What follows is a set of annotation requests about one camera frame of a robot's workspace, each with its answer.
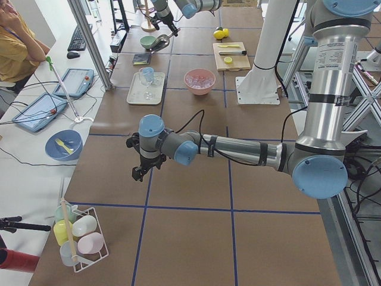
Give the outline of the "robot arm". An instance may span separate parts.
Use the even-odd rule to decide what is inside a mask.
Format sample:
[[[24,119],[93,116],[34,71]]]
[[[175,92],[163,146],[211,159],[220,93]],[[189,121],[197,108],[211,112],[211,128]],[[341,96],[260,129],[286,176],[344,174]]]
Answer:
[[[159,30],[159,23],[164,23],[171,31],[174,36],[178,36],[178,29],[174,25],[174,17],[168,6],[167,0],[156,0],[151,1],[154,6],[155,15],[149,17],[151,24],[156,30]],[[223,1],[220,0],[179,0],[174,1],[182,15],[186,19],[192,18],[196,13],[202,11],[209,11],[213,13],[217,11],[221,6]]]
[[[132,176],[141,181],[167,158],[189,165],[197,154],[222,156],[249,166],[270,166],[291,176],[295,186],[316,199],[343,191],[348,175],[343,163],[345,146],[356,134],[345,132],[343,116],[349,102],[359,41],[368,34],[379,1],[309,1],[305,13],[305,36],[317,47],[304,130],[295,142],[260,142],[207,135],[201,131],[173,131],[160,116],[144,116],[139,129],[126,142],[140,156]],[[239,116],[244,126],[256,131],[272,129],[280,117],[270,110],[279,103],[276,71],[298,3],[268,3],[254,65],[238,77],[238,103],[255,111]]]

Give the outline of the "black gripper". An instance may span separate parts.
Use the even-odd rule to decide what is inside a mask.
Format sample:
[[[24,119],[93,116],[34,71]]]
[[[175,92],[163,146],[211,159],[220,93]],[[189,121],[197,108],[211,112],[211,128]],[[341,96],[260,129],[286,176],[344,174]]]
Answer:
[[[159,153],[159,155],[154,155],[154,158],[147,158],[143,155],[143,151],[140,150],[139,143],[139,133],[135,132],[130,138],[126,140],[127,148],[134,148],[140,156],[140,165],[132,169],[132,178],[135,181],[143,181],[144,176],[146,176],[153,167],[161,169],[161,165],[166,161],[167,156]]]
[[[174,37],[177,37],[179,34],[179,29],[173,23],[174,18],[170,10],[156,11],[155,15],[150,18],[150,22],[156,30],[159,30],[159,22],[162,22],[168,25],[168,28],[171,30],[171,34]]]

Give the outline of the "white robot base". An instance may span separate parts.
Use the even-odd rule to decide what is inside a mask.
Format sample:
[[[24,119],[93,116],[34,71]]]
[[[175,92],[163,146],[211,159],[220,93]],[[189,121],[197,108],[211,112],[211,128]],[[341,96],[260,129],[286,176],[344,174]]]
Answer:
[[[253,67],[246,76],[236,78],[238,104],[280,104],[275,69],[298,3],[293,0],[268,2]]]

